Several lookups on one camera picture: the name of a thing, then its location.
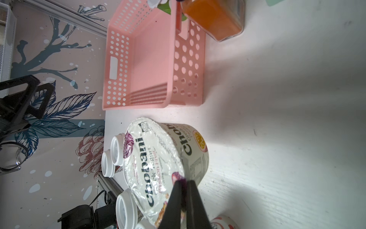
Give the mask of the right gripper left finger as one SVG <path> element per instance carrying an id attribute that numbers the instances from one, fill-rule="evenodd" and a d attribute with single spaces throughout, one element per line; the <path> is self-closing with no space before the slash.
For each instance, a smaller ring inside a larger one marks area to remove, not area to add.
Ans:
<path id="1" fill-rule="evenodd" d="M 180 229 L 181 228 L 181 208 L 182 208 L 183 182 L 175 182 L 171 197 L 165 209 L 165 213 L 158 229 Z"/>

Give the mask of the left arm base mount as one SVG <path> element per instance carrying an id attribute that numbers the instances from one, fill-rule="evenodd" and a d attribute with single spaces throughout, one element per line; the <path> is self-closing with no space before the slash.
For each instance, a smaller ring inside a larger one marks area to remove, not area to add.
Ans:
<path id="1" fill-rule="evenodd" d="M 117 226 L 115 202 L 93 209 L 89 205 L 80 205 L 63 213 L 57 222 L 62 229 L 108 229 Z"/>

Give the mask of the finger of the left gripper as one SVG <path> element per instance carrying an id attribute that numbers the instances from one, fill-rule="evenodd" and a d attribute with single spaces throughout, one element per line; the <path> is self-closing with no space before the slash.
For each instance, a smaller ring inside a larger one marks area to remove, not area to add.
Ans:
<path id="1" fill-rule="evenodd" d="M 47 108 L 55 102 L 55 82 L 38 86 L 24 119 L 42 119 Z"/>
<path id="2" fill-rule="evenodd" d="M 1 98 L 1 115 L 24 114 L 39 84 L 33 75 L 1 82 L 1 93 L 8 92 Z"/>

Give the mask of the green foil-lid yogurt cup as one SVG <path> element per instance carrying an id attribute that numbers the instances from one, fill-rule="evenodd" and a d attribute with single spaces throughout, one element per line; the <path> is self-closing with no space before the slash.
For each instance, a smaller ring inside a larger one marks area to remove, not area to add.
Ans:
<path id="1" fill-rule="evenodd" d="M 187 20 L 187 17 L 183 14 L 181 8 L 181 0 L 169 1 L 169 0 L 147 0 L 147 4 L 151 9 L 158 8 L 159 10 L 171 15 L 173 12 L 173 3 L 176 3 L 177 16 L 181 16 L 181 21 Z"/>

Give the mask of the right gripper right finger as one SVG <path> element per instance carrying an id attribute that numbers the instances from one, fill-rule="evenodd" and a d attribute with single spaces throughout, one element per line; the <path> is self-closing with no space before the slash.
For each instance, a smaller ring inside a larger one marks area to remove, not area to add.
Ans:
<path id="1" fill-rule="evenodd" d="M 211 229 L 204 204 L 201 200 L 195 181 L 186 185 L 186 225 L 188 229 Z"/>

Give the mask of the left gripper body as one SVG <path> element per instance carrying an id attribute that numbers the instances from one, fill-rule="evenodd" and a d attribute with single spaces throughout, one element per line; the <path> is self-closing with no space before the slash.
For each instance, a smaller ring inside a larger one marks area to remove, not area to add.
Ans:
<path id="1" fill-rule="evenodd" d="M 12 94 L 1 98 L 1 137 L 29 129 L 31 125 L 24 119 L 28 108 L 26 101 L 26 96 L 23 94 Z"/>

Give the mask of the Chobani yogurt cup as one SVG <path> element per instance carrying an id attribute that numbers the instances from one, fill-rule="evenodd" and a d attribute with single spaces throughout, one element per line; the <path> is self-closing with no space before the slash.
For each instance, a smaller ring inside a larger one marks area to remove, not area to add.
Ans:
<path id="1" fill-rule="evenodd" d="M 139 117 L 127 128 L 123 163 L 138 208 L 158 228 L 174 183 L 185 179 L 198 185 L 208 170 L 209 153 L 203 136 L 192 126 Z"/>

